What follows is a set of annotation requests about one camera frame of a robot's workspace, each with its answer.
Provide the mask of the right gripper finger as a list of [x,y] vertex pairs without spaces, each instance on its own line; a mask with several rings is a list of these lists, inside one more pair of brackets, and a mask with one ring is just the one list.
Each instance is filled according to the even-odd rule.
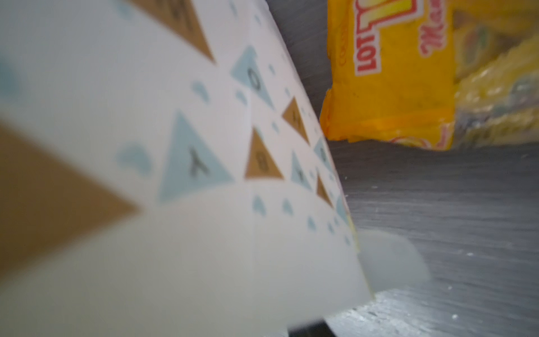
[[288,330],[289,337],[336,337],[326,321]]

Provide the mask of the yellow snack packet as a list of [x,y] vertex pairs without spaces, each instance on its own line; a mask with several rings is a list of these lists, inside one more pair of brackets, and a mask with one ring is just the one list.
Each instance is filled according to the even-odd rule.
[[329,140],[538,141],[537,1],[330,1]]

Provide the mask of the patterned paper gift bag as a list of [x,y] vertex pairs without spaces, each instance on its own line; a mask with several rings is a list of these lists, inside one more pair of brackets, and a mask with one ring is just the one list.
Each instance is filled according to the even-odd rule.
[[1,3],[1,335],[264,336],[429,278],[355,230],[265,1]]

